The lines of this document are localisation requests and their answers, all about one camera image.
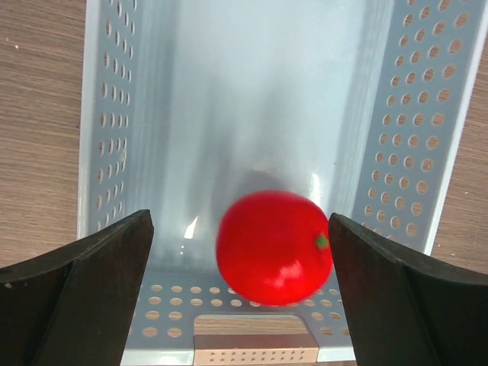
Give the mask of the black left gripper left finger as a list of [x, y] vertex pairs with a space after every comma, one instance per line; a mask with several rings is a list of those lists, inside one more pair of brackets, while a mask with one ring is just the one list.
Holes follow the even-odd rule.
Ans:
[[149, 210], [1, 269], [3, 365], [119, 365], [153, 241]]

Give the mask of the red fake apple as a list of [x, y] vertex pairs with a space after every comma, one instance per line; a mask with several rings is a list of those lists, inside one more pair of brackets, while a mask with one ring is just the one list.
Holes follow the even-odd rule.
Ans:
[[273, 307], [301, 302], [331, 275], [329, 220], [299, 194], [248, 194], [220, 221], [216, 260], [225, 282], [247, 300]]

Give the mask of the light blue plastic basket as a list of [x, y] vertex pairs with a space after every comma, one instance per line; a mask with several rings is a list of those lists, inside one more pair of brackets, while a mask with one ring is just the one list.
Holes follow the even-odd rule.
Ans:
[[282, 189], [430, 254], [486, 32], [485, 1], [87, 2], [77, 235], [155, 228], [122, 364], [354, 360], [335, 275], [244, 300], [220, 218]]

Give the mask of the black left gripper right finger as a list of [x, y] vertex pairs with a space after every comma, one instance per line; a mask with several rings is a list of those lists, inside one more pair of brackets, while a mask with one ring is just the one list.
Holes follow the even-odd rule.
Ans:
[[341, 214], [329, 240], [359, 365], [485, 365], [487, 276]]

